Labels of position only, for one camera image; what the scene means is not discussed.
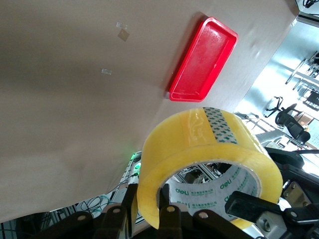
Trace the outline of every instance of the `red plastic container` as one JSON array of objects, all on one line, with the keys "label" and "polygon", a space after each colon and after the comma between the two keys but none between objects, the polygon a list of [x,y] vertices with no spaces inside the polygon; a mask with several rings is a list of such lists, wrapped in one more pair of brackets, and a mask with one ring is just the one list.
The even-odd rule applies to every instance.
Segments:
[{"label": "red plastic container", "polygon": [[171,101],[205,99],[233,51],[238,34],[213,17],[201,23],[169,90]]}]

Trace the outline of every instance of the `yellow tape roll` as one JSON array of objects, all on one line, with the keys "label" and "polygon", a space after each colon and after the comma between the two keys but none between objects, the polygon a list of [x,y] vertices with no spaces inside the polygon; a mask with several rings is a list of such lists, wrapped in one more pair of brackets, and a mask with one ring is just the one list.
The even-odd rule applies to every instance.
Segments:
[{"label": "yellow tape roll", "polygon": [[[176,172],[204,162],[226,162],[247,169],[245,179],[235,182],[234,185],[237,183],[237,186],[232,191],[247,193],[248,190],[251,195],[277,203],[283,185],[280,171],[242,121],[234,114],[222,110],[197,108],[167,118],[145,141],[137,199],[139,210],[150,225],[159,227],[158,199],[164,183]],[[236,173],[229,175],[228,182],[225,181],[211,191],[176,191],[184,194],[182,196],[203,195],[203,198],[212,201],[207,204],[188,203],[189,208],[199,211],[207,205],[218,204],[214,198],[222,196],[227,200],[232,192],[225,193],[223,189],[232,179],[239,180],[236,179]],[[255,181],[253,187],[249,185],[252,183],[246,182],[249,177]],[[251,225],[242,219],[231,222],[242,229]]]}]

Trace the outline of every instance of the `metal screw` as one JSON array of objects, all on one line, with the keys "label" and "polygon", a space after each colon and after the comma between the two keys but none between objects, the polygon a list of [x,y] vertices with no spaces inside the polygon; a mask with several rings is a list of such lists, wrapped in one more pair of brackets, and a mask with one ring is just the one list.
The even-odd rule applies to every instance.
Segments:
[{"label": "metal screw", "polygon": [[166,210],[167,210],[169,213],[172,213],[172,212],[175,211],[175,208],[174,208],[173,206],[168,206],[168,207],[166,208]]},{"label": "metal screw", "polygon": [[85,215],[81,215],[81,216],[78,216],[78,221],[82,221],[86,219],[86,216]]},{"label": "metal screw", "polygon": [[297,217],[297,213],[295,213],[295,212],[290,212],[290,215],[295,217],[295,218]]},{"label": "metal screw", "polygon": [[263,228],[264,228],[264,230],[267,231],[267,232],[270,232],[270,231],[271,231],[270,224],[269,224],[269,222],[268,222],[266,219],[264,219]]},{"label": "metal screw", "polygon": [[199,215],[200,218],[203,218],[203,219],[208,218],[208,214],[205,213],[205,212],[201,212],[198,215]]},{"label": "metal screw", "polygon": [[115,209],[113,210],[113,213],[119,213],[120,211],[121,211],[121,209],[115,208]]}]

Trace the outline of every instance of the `clear tape piece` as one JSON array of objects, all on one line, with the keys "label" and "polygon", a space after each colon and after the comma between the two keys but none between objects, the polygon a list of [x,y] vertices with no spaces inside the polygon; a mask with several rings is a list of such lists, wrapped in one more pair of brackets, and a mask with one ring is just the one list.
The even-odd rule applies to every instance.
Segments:
[{"label": "clear tape piece", "polygon": [[108,69],[102,69],[102,73],[103,73],[103,74],[111,75],[112,71],[111,71],[111,70],[108,70]]},{"label": "clear tape piece", "polygon": [[120,23],[120,22],[116,23],[116,27],[121,27],[121,28],[123,28],[123,29],[125,29],[125,30],[128,28],[127,25],[125,25],[125,24],[123,24],[123,23]]}]

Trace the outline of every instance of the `tape roll cardboard core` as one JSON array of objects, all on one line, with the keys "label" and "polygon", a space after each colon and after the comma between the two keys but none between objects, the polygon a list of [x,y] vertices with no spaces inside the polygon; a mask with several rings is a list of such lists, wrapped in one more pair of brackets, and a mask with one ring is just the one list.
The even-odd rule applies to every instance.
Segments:
[{"label": "tape roll cardboard core", "polygon": [[[195,211],[204,209],[205,204],[207,207],[209,203],[210,209],[217,212],[224,210],[224,206],[218,202],[225,201],[233,190],[255,194],[277,203],[283,184],[279,169],[241,120],[218,109],[197,108],[167,118],[145,141],[137,198],[139,210],[150,225],[154,228],[159,226],[159,191],[165,182],[186,167],[206,162],[225,162],[234,166],[212,181],[212,188],[201,189],[205,184],[210,186],[210,183],[191,185],[189,190],[177,188],[181,186],[178,182],[177,186],[171,186],[176,193],[184,191],[184,198],[188,191],[187,196],[191,197],[193,192],[193,197],[202,201],[205,199],[206,202],[182,202],[173,194],[171,200],[173,196],[175,201],[190,203],[189,207]],[[233,219],[231,222],[242,229],[251,225],[242,219]]]}]

